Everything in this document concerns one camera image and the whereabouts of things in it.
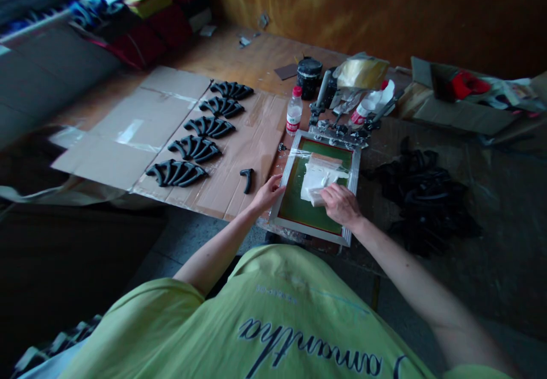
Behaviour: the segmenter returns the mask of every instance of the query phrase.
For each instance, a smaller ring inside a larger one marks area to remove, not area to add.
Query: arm
[[[235,258],[239,246],[258,217],[285,191],[285,187],[275,184],[281,177],[282,174],[271,177],[259,189],[249,206],[198,249],[173,279],[189,283],[206,296]]]
[[[355,195],[332,184],[321,195],[326,212],[370,252],[401,295],[433,331],[449,368],[490,366],[513,377],[518,371],[471,312],[412,255],[364,218]]]

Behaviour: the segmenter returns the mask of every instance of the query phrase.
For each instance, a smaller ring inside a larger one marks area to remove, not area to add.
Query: person
[[[171,278],[118,300],[63,378],[430,378],[427,366],[321,259],[290,245],[248,251],[220,293],[206,295],[284,188],[271,177],[251,204]],[[464,305],[332,184],[326,212],[351,230],[430,326],[444,377],[519,373]]]

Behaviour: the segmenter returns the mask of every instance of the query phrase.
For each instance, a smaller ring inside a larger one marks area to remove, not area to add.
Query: aluminum frame
[[[323,138],[323,137],[319,138],[317,134],[311,134],[306,131],[298,130],[296,132],[295,139],[292,143],[292,148],[298,149],[298,146],[300,145],[300,140],[302,138],[307,138],[312,141],[316,141],[322,144],[332,146],[329,144],[328,138]],[[352,165],[349,169],[348,189],[354,194],[357,192],[357,181],[359,179],[359,166],[361,163],[361,151],[362,150],[359,147],[356,147],[356,149],[352,151]],[[292,167],[295,163],[295,158],[296,158],[295,155],[289,154],[287,165],[285,166],[285,171],[283,171],[283,176],[281,178],[281,183],[280,183],[281,185],[287,185],[289,181],[289,177],[291,175]],[[275,225],[279,225],[294,231],[308,234],[308,235],[311,235],[312,237],[325,239],[326,241],[334,242],[345,247],[351,246],[352,233],[346,227],[342,227],[342,235],[340,236],[340,235],[332,234],[327,231],[322,231],[307,225],[303,225],[301,223],[289,221],[288,219],[279,218],[278,217],[279,209],[281,208],[281,203],[283,201],[284,196],[285,194],[283,194],[281,197],[277,199],[270,213],[270,221],[273,222]]]

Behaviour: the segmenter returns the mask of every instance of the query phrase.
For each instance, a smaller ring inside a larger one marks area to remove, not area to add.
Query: hand
[[[334,182],[321,190],[321,196],[326,202],[326,214],[349,230],[363,218],[355,195],[346,187]]]
[[[264,211],[270,208],[277,198],[285,192],[285,187],[280,187],[276,184],[281,179],[283,174],[277,174],[271,177],[256,193],[255,198],[249,204],[249,209],[255,211],[257,215],[261,215]]]

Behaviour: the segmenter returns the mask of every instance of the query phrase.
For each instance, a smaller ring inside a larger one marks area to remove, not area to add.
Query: pile of black plastic parts
[[[400,235],[408,252],[424,258],[432,253],[443,255],[453,236],[481,234],[481,227],[463,203],[467,187],[437,167],[437,158],[430,150],[411,151],[406,137],[399,161],[361,172],[367,179],[379,181],[382,195],[401,208],[403,220],[392,223],[387,232]]]

